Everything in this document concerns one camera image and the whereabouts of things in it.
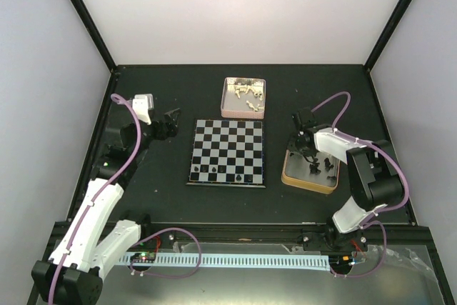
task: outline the perforated metal strip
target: perforated metal strip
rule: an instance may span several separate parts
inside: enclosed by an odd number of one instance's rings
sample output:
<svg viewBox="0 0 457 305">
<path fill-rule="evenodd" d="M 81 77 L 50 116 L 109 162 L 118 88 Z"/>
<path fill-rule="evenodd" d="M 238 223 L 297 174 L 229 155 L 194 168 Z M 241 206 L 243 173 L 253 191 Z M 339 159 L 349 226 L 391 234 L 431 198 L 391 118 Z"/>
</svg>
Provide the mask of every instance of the perforated metal strip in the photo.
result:
<svg viewBox="0 0 457 305">
<path fill-rule="evenodd" d="M 129 266 L 133 254 L 126 253 L 116 265 Z M 154 263 L 134 266 L 194 267 L 198 259 L 198 254 L 158 253 Z M 317 255 L 202 254 L 200 267 L 330 270 L 328 256 Z"/>
</svg>

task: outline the checkered board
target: checkered board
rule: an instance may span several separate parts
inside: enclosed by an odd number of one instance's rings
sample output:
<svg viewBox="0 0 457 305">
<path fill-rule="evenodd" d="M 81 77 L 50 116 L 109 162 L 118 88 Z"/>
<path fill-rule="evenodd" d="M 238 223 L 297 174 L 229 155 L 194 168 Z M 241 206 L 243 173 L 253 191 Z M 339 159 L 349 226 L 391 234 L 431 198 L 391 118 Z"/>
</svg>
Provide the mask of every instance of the checkered board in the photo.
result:
<svg viewBox="0 0 457 305">
<path fill-rule="evenodd" d="M 188 184 L 265 187 L 261 121 L 196 121 Z"/>
</svg>

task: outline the chessboard square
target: chessboard square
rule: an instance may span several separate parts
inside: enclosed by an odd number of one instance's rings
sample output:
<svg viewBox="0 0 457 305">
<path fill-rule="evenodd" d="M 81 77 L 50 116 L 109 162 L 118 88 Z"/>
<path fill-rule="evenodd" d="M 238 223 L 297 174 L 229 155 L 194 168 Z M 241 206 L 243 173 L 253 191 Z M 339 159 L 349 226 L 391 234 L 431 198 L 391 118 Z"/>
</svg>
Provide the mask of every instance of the chessboard square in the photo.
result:
<svg viewBox="0 0 457 305">
<path fill-rule="evenodd" d="M 219 157 L 218 163 L 219 166 L 226 166 L 227 165 L 227 158 L 226 157 Z"/>
<path fill-rule="evenodd" d="M 209 173 L 200 173 L 199 181 L 208 181 Z"/>
<path fill-rule="evenodd" d="M 217 173 L 217 182 L 226 182 L 227 175 Z"/>
<path fill-rule="evenodd" d="M 198 181 L 199 180 L 199 175 L 200 173 L 191 173 L 191 176 L 189 177 L 190 181 Z"/>
<path fill-rule="evenodd" d="M 203 156 L 203 149 L 194 149 L 192 156 Z"/>
<path fill-rule="evenodd" d="M 254 175 L 252 177 L 253 184 L 263 184 L 263 177 L 262 175 Z"/>
</svg>

